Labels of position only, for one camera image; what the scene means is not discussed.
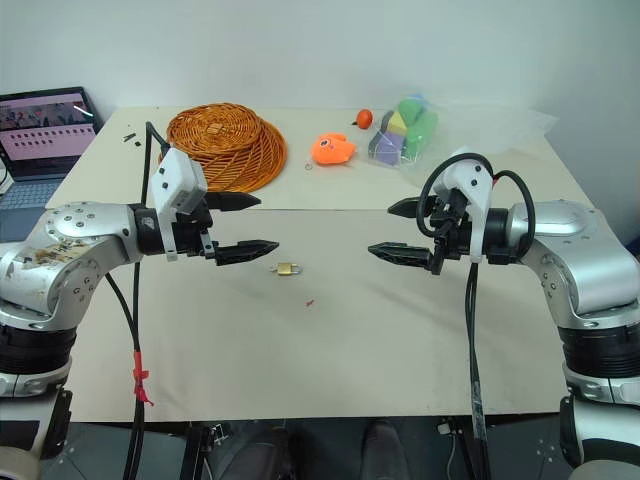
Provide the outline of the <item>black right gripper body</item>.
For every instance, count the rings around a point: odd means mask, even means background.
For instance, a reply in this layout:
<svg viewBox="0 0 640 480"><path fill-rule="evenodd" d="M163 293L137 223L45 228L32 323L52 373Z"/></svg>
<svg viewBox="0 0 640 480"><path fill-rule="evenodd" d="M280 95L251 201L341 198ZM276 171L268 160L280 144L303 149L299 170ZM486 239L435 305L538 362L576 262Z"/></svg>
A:
<svg viewBox="0 0 640 480"><path fill-rule="evenodd" d="M429 267L433 275L441 273L445 260L459 260L470 252L471 221L467 205L467 198L458 189L446 193L444 199L436 195L428 197L425 218L434 231Z"/></svg>

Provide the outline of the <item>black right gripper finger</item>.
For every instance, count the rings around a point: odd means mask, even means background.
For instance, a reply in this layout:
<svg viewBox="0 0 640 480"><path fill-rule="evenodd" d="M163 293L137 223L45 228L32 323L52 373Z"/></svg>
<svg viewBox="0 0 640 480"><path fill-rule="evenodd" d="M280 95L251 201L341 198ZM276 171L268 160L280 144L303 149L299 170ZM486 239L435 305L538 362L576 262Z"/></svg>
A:
<svg viewBox="0 0 640 480"><path fill-rule="evenodd" d="M368 247L368 252L394 265L432 269L433 254L427 248L409 246L406 243L382 242Z"/></svg>
<svg viewBox="0 0 640 480"><path fill-rule="evenodd" d="M419 197L409 197L399 200L388 208L388 213L403 218L416 218L420 216L418 213L419 200Z"/></svg>

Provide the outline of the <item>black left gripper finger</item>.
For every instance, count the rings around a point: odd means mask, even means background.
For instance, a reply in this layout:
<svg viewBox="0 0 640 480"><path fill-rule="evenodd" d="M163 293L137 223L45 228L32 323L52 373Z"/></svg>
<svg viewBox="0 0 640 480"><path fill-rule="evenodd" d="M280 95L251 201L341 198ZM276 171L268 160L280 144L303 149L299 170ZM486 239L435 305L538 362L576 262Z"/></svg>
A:
<svg viewBox="0 0 640 480"><path fill-rule="evenodd" d="M278 242L268 240L240 241L232 246L216 247L215 261L218 266L250 262L271 253L278 247Z"/></svg>
<svg viewBox="0 0 640 480"><path fill-rule="evenodd" d="M209 210L240 211L261 204L261 200L244 192L208 192Z"/></svg>

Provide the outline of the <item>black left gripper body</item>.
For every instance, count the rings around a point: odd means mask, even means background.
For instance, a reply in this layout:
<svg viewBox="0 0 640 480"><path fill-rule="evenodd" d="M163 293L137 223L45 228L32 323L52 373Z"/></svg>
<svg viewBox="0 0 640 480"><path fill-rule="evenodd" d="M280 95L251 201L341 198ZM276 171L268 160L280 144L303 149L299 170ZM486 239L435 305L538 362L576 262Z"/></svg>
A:
<svg viewBox="0 0 640 480"><path fill-rule="evenodd" d="M205 196L191 213L176 214L172 232L177 254L202 256L207 260L216 258L218 243L209 235L209 229L213 226L210 211L219 207L218 196Z"/></svg>

